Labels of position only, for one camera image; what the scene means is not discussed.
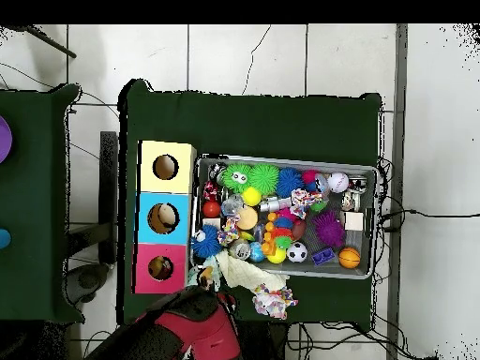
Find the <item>white ball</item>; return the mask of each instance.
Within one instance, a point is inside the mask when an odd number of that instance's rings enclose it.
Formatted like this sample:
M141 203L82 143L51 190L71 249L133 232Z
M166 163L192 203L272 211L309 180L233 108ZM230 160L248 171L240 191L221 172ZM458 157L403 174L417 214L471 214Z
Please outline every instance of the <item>white ball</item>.
M300 242L293 243L287 250L287 258L293 263L302 263L307 258L307 248Z
M327 181L330 190L335 193L341 193L349 187L349 177L343 172L331 173Z

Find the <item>yellow box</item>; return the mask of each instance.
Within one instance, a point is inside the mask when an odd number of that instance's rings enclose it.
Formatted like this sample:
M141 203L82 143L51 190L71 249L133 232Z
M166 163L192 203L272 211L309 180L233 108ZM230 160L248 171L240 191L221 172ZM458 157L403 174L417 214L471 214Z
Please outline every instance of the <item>yellow box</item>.
M191 193L195 157L188 143L142 141L141 191Z

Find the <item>stacked boxes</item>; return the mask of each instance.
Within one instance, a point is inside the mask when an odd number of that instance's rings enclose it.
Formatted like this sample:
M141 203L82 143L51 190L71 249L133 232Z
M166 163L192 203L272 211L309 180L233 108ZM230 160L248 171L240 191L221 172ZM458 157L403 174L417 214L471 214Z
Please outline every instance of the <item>stacked boxes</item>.
M175 293L186 286L195 156L187 143L138 144L134 293Z

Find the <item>green table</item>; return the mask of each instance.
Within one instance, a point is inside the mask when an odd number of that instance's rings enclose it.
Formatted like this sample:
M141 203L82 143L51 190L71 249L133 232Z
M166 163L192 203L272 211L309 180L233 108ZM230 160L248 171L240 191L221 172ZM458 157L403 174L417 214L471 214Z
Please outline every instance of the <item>green table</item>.
M360 98L290 98L156 93L143 80L130 81L119 97L120 156L126 155L127 160L123 237L133 242L138 140L190 143L199 154L375 166L381 101L378 94ZM129 323L158 296L131 293L132 245L121 245L119 254L123 252L124 279L119 283L123 283L124 290L118 294L123 314L119 321ZM369 329L370 278L291 277L287 284L299 300L297 307L288 309L289 322L348 321ZM273 320L256 313L252 293L247 289L238 287L232 293L238 301L237 319Z
M0 115L13 146L0 163L0 228L12 242L0 250L0 319L81 322L63 295L67 257L66 130L79 86L49 93L0 91Z

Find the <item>pink box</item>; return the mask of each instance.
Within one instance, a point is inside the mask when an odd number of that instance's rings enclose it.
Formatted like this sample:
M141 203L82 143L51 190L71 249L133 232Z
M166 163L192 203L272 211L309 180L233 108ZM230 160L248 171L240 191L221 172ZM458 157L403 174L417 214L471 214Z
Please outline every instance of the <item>pink box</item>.
M148 264L158 256L167 257L172 261L172 275L166 280L156 280L148 273ZM134 263L134 266L134 293L176 293L187 285L187 246L139 243L137 263Z

